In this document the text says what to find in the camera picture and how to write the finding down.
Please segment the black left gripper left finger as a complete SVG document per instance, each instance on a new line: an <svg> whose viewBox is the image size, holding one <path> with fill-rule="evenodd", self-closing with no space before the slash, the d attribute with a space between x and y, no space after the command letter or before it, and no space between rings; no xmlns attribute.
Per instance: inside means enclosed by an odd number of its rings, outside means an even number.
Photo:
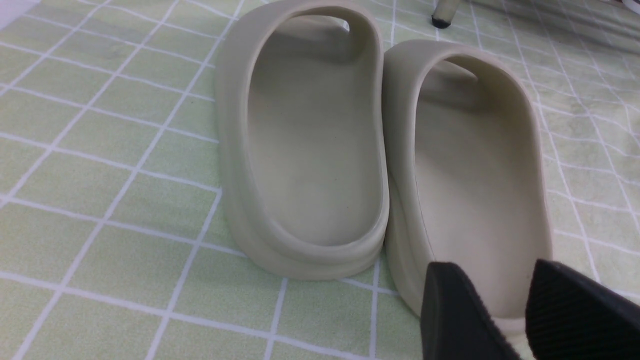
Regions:
<svg viewBox="0 0 640 360"><path fill-rule="evenodd" d="M452 262L427 266L420 315L425 360L519 360L466 273Z"/></svg>

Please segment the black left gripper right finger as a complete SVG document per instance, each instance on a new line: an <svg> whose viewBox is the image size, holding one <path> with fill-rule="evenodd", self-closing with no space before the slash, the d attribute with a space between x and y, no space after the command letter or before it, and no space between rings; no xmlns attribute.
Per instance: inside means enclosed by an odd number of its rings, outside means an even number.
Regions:
<svg viewBox="0 0 640 360"><path fill-rule="evenodd" d="M538 360L637 360L640 308L565 264L538 259L525 333Z"/></svg>

